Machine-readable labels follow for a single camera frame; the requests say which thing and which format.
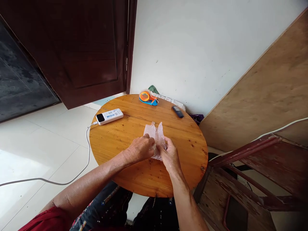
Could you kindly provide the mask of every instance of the wooden tabletop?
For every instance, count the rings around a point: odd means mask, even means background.
[[[208,148],[194,120],[186,112],[183,112],[184,118],[178,118],[171,106],[172,103],[163,99],[159,99],[157,106],[142,103],[139,95],[124,95],[103,105],[97,114],[119,108],[124,117],[91,127],[90,144],[97,163],[101,165],[128,148],[133,139],[143,135],[146,124],[154,121],[157,127],[162,122],[164,135],[171,138],[178,149],[189,187],[196,187],[207,167]],[[143,196],[173,196],[172,183],[163,162],[152,158],[124,169],[113,180]]]

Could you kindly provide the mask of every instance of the white cable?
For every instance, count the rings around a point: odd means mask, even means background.
[[[265,134],[259,136],[258,138],[254,139],[253,141],[260,139],[262,136],[265,136],[265,135],[268,135],[268,134],[271,134],[271,133],[275,133],[275,132],[277,132],[277,131],[280,131],[280,130],[282,130],[282,129],[285,129],[286,127],[288,127],[288,126],[290,126],[290,125],[292,125],[292,124],[294,124],[294,123],[297,123],[297,122],[299,122],[299,121],[303,121],[303,120],[306,120],[306,119],[308,119],[308,117],[303,118],[303,119],[299,119],[299,120],[296,120],[296,121],[293,121],[293,122],[287,124],[286,126],[283,126],[283,127],[279,128],[279,129],[277,129],[277,130],[274,130],[274,131],[265,133]],[[225,153],[222,153],[222,154],[220,154],[220,155],[218,155],[218,156],[215,156],[214,158],[210,159],[209,162],[212,161],[212,160],[214,160],[214,159],[216,159],[217,157],[223,156],[223,155],[228,154],[228,153],[230,153],[230,152],[225,152]]]
[[[25,179],[25,180],[18,180],[18,181],[11,181],[11,182],[7,182],[7,183],[3,183],[3,184],[0,184],[0,187],[1,186],[4,186],[4,185],[8,185],[8,184],[14,184],[14,183],[19,183],[19,182],[26,182],[26,181],[33,181],[33,180],[41,180],[41,181],[45,181],[47,183],[51,183],[51,184],[56,184],[56,185],[67,185],[71,182],[73,182],[77,177],[79,177],[79,175],[87,168],[87,166],[89,165],[89,162],[90,162],[90,142],[89,142],[89,139],[88,139],[88,136],[87,136],[87,132],[89,130],[89,128],[92,126],[92,125],[95,125],[97,124],[98,122],[94,122],[92,123],[86,130],[86,139],[87,139],[87,142],[88,142],[88,145],[89,145],[89,153],[88,153],[88,162],[87,162],[87,165],[84,167],[84,169],[74,178],[72,179],[70,182],[67,182],[67,183],[57,183],[57,182],[53,182],[53,181],[49,181],[49,180],[46,180],[44,178],[32,178],[32,179]]]

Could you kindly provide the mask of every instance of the door panel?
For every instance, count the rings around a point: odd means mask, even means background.
[[[125,91],[128,0],[10,0],[0,14],[67,108]]]
[[[0,23],[0,121],[59,102]]]

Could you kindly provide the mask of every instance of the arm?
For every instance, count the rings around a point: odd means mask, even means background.
[[[96,167],[54,197],[41,212],[58,207],[67,212],[72,221],[82,213],[107,183],[124,168],[153,156],[149,148],[155,143],[148,134],[135,139],[128,149]]]
[[[167,150],[159,145],[157,149],[172,182],[180,230],[209,231],[183,175],[177,149],[171,139],[165,137],[165,140],[168,142]]]

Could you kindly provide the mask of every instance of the blue tape dispenser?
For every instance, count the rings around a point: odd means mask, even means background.
[[[158,104],[157,98],[152,96],[151,91],[148,89],[142,90],[140,92],[139,99],[141,102],[149,104],[149,105],[157,106]]]

